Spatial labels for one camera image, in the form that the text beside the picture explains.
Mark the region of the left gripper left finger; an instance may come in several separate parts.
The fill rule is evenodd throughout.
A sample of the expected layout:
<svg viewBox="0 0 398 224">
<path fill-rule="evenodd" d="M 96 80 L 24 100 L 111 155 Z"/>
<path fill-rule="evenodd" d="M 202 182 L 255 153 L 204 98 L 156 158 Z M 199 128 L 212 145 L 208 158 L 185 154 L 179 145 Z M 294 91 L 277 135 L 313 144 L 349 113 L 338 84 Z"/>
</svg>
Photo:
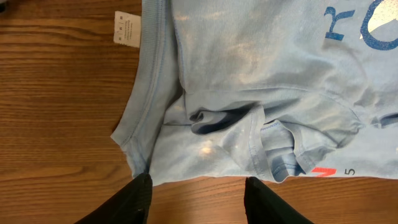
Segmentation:
<svg viewBox="0 0 398 224">
<path fill-rule="evenodd" d="M 146 224 L 152 189 L 151 176 L 139 174 L 76 224 Z"/>
</svg>

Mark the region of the light blue printed t-shirt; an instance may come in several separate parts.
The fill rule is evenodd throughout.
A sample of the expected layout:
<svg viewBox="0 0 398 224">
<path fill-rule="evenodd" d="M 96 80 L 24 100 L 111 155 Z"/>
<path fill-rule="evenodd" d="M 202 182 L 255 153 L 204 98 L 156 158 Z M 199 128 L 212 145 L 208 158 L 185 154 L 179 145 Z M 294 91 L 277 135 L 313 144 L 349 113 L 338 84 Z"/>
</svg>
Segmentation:
<svg viewBox="0 0 398 224">
<path fill-rule="evenodd" d="M 397 178 L 396 1 L 143 1 L 133 176 Z"/>
</svg>

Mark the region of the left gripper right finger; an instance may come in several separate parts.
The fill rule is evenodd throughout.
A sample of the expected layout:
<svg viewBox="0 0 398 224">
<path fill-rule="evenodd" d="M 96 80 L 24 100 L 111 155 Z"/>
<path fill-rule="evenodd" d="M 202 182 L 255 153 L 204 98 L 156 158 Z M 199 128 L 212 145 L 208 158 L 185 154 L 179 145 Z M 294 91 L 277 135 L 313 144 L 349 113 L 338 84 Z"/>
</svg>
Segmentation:
<svg viewBox="0 0 398 224">
<path fill-rule="evenodd" d="M 245 181 L 248 224 L 313 224 L 256 177 Z"/>
</svg>

